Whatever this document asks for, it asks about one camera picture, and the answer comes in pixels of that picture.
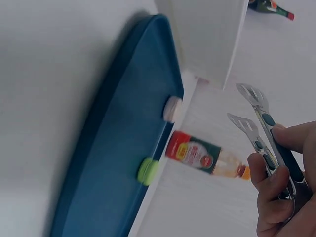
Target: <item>bottle cap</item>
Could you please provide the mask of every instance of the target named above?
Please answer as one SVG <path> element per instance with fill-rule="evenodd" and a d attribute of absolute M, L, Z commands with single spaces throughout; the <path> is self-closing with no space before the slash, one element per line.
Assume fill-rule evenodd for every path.
<path fill-rule="evenodd" d="M 163 120 L 169 123 L 175 123 L 181 112 L 182 99 L 177 96 L 171 96 L 163 110 Z"/>
<path fill-rule="evenodd" d="M 245 171 L 243 172 L 241 178 L 244 179 L 244 180 L 250 179 L 250 169 L 249 169 L 249 166 L 246 166 L 246 169 L 245 169 Z"/>

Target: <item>slotted spatula head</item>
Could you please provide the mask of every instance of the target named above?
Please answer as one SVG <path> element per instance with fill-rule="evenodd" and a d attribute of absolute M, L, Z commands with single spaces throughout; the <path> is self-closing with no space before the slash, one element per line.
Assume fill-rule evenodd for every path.
<path fill-rule="evenodd" d="M 255 123 L 247 118 L 238 117 L 236 115 L 232 115 L 227 113 L 228 118 L 230 121 L 233 122 L 241 131 L 243 131 L 250 140 L 256 141 L 259 136 L 258 127 Z"/>
<path fill-rule="evenodd" d="M 263 111 L 269 111 L 268 100 L 260 90 L 245 83 L 237 83 L 236 87 L 253 107 L 260 107 Z"/>

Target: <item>hand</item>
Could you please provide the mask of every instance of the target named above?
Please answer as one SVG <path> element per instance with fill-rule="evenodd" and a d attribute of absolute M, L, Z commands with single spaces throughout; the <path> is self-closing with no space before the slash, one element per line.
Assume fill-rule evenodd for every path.
<path fill-rule="evenodd" d="M 258 194 L 258 237 L 316 237 L 316 121 L 284 128 L 273 128 L 274 138 L 290 150 L 303 154 L 305 178 L 312 189 L 309 202 L 286 224 L 293 211 L 290 200 L 278 200 L 277 196 L 287 186 L 289 170 L 280 166 L 269 178 L 266 177 L 263 157 L 258 153 L 249 156 L 251 181 Z"/>

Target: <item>orange bottle cap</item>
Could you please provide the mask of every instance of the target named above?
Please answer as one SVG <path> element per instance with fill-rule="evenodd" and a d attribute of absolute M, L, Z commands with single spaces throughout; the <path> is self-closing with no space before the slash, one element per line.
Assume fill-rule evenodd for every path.
<path fill-rule="evenodd" d="M 242 179 L 244 180 L 249 180 L 250 179 L 250 168 L 249 166 L 246 166 L 246 169 L 244 171 L 244 173 L 241 176 Z"/>

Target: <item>red label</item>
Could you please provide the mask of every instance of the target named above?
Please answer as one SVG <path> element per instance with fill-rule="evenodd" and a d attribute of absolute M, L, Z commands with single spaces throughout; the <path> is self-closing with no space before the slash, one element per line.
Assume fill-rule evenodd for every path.
<path fill-rule="evenodd" d="M 211 167 L 213 164 L 213 159 L 211 156 L 203 156 L 201 159 L 201 165 L 205 168 Z"/>
<path fill-rule="evenodd" d="M 181 160 L 181 157 L 183 157 L 187 151 L 184 144 L 189 142 L 190 138 L 191 136 L 188 134 L 174 131 L 166 149 L 166 156 L 171 159 Z"/>

